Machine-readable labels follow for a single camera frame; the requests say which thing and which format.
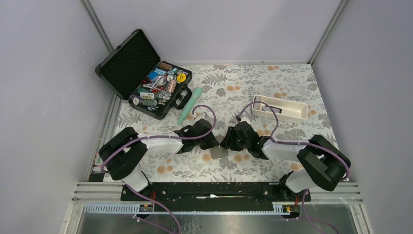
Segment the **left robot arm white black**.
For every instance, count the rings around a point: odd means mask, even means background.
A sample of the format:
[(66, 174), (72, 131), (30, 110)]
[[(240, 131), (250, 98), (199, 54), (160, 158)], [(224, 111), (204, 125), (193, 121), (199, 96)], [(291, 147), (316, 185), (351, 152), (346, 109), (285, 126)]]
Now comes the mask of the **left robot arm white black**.
[(144, 156), (182, 154), (196, 146), (207, 150), (218, 145), (211, 123), (202, 118), (167, 135), (139, 134), (133, 127), (127, 127), (103, 145), (98, 155), (103, 161), (104, 173), (131, 187), (137, 199), (146, 200), (151, 194), (149, 180), (137, 168)]

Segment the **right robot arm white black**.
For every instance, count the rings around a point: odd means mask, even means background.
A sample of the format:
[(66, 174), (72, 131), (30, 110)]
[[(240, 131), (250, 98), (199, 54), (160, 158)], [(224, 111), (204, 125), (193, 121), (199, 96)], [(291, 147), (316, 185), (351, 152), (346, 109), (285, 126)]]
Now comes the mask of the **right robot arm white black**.
[(280, 179), (279, 193), (287, 201), (310, 188), (333, 191), (347, 178), (351, 167), (350, 160), (321, 135), (313, 135), (308, 141), (282, 141), (260, 136), (246, 121), (229, 127), (220, 146), (237, 152), (247, 150), (259, 159), (300, 163), (301, 170), (292, 170)]

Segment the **taupe leather card holder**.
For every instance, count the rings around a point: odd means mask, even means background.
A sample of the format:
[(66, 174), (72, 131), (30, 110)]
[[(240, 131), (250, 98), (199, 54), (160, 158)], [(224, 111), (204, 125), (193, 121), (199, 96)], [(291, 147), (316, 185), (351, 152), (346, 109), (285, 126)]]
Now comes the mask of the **taupe leather card holder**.
[(218, 135), (215, 138), (219, 142), (219, 144), (209, 150), (211, 159), (215, 160), (215, 159), (227, 157), (228, 156), (227, 149), (220, 146), (220, 143), (223, 141), (224, 137), (222, 135)]

